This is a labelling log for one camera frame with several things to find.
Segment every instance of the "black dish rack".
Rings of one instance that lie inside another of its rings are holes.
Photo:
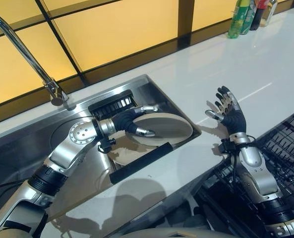
[[[294,212],[294,114],[256,142]],[[233,233],[247,238],[267,237],[257,209],[238,179],[235,191],[233,188],[233,166],[226,159],[213,170],[195,199],[207,204]]]

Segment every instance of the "white plate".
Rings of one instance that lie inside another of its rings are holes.
[[[191,124],[184,118],[170,113],[151,113],[136,118],[136,125],[144,129],[153,130],[154,137],[143,137],[126,133],[127,137],[135,143],[148,146],[160,146],[167,142],[178,144],[188,139],[193,132]]]

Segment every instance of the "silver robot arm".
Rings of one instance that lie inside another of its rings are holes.
[[[283,194],[266,168],[263,155],[247,136],[246,120],[235,96],[225,86],[218,88],[216,96],[221,101],[215,102],[220,111],[207,110],[205,114],[222,123],[229,132],[230,137],[222,140],[220,151],[232,154],[232,164],[240,182],[258,208],[270,235],[293,236],[294,214],[282,199]]]
[[[29,180],[26,180],[0,209],[0,237],[6,230],[20,230],[39,237],[47,221],[45,209],[55,199],[56,193],[82,162],[90,148],[103,138],[125,130],[141,136],[154,136],[154,132],[139,128],[132,120],[145,112],[157,112],[153,106],[142,106],[121,112],[111,119],[74,124],[67,137],[46,158]]]

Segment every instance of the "kitchen counter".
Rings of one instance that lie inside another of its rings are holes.
[[[217,165],[223,157],[214,147],[225,130],[204,111],[214,104],[222,85],[239,100],[247,133],[255,137],[294,113],[294,9],[238,39],[214,37],[70,97],[79,101],[142,74],[199,126],[202,135],[70,210],[59,218],[61,225],[47,223],[42,237],[60,237],[68,230],[74,238],[105,236]],[[48,103],[12,117],[0,123],[0,133],[54,110]]]

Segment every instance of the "chrome faucet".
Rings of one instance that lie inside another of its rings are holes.
[[[23,44],[14,30],[0,17],[0,30],[9,38],[14,46],[19,50],[23,57],[33,67],[36,73],[42,78],[45,88],[50,93],[51,103],[60,106],[68,100],[68,96],[61,87],[51,78],[33,57],[27,47]]]

